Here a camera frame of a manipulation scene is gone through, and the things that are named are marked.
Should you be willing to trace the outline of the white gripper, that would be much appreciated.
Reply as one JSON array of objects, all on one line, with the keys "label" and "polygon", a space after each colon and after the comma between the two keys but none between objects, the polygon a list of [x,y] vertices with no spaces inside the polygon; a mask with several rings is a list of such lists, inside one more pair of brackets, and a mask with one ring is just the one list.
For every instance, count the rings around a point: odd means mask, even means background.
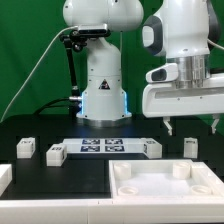
[{"label": "white gripper", "polygon": [[224,73],[212,74],[202,87],[179,89],[176,87],[178,67],[176,63],[151,70],[146,74],[148,85],[142,97],[145,117],[163,117],[169,136],[173,134],[170,117],[213,114],[212,134],[224,113]]}]

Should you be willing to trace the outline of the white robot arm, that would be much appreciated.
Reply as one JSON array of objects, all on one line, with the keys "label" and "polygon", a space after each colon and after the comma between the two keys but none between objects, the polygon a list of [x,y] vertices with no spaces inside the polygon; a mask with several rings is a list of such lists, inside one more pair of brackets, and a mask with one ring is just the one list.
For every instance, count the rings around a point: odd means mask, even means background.
[{"label": "white robot arm", "polygon": [[145,80],[147,118],[224,114],[224,74],[210,70],[219,37],[211,0],[161,0],[144,16],[141,0],[65,0],[63,17],[76,51],[87,53],[87,87],[77,118],[109,125],[130,117],[121,63]]}]

